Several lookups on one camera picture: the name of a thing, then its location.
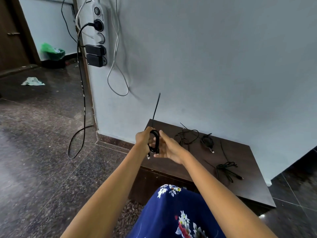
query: dark brown table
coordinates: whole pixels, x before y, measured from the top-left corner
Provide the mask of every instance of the dark brown table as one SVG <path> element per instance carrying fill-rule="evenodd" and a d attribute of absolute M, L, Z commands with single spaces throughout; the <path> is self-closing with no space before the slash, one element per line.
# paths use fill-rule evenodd
<path fill-rule="evenodd" d="M 151 124 L 152 120 L 150 119 L 147 126 L 150 126 Z M 183 130 L 182 127 L 156 120 L 154 120 L 153 127 L 157 130 L 163 130 L 172 138 Z M 190 132 L 186 134 L 186 138 L 192 140 L 196 135 L 197 133 Z M 250 147 L 245 144 L 212 136 L 215 143 L 213 147 L 214 153 L 212 153 L 207 147 L 201 144 L 200 138 L 203 135 L 203 133 L 200 133 L 199 138 L 190 145 L 190 153 L 195 156 L 213 176 L 217 177 L 215 168 L 208 163 L 217 166 L 218 164 L 227 162 L 220 146 L 221 141 L 228 160 L 233 161 L 238 165 L 237 168 L 230 167 L 228 169 L 242 176 L 244 179 L 238 180 L 236 177 L 231 176 L 234 181 L 231 183 L 225 174 L 222 171 L 219 171 L 220 182 L 241 199 L 251 200 L 255 203 L 265 205 L 266 207 L 275 208 L 276 205 Z M 176 164 L 170 159 L 154 158 L 151 153 L 151 158 L 145 158 L 141 164 L 141 168 L 133 184 L 129 198 L 136 200 L 141 204 L 146 204 L 153 192 L 165 183 L 197 191 L 190 175 L 182 165 Z"/>

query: door handle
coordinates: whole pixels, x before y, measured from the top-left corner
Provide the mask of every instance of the door handle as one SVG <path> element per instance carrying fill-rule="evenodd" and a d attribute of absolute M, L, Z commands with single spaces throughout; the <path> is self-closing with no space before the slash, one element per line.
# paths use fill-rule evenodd
<path fill-rule="evenodd" d="M 20 33 L 7 33 L 9 36 L 19 35 Z"/>

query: person's left hand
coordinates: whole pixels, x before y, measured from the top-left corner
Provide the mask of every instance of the person's left hand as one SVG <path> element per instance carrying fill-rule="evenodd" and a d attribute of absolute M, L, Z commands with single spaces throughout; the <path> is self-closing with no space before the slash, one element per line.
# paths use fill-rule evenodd
<path fill-rule="evenodd" d="M 147 127 L 144 131 L 135 135 L 135 145 L 138 145 L 145 152 L 145 154 L 150 151 L 148 144 L 150 144 L 151 147 L 155 147 L 155 141 L 150 139 L 150 132 L 153 129 L 154 128 L 152 127 Z"/>

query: door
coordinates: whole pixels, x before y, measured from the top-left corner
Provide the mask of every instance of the door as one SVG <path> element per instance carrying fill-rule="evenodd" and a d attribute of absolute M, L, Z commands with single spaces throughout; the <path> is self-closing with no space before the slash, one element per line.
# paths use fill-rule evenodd
<path fill-rule="evenodd" d="M 5 0 L 0 0 L 0 72 L 31 64 Z"/>

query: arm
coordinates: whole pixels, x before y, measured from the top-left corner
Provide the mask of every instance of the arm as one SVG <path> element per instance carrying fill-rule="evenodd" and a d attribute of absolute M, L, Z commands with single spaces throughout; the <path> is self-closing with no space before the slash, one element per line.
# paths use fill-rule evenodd
<path fill-rule="evenodd" d="M 61 238 L 111 237 L 128 199 L 141 162 L 149 152 L 150 131 L 147 127 L 135 136 L 136 144 L 117 169 L 81 208 Z"/>
<path fill-rule="evenodd" d="M 160 130 L 160 154 L 187 169 L 222 231 L 228 238 L 277 238 L 228 188 L 212 176 L 187 150 Z"/>

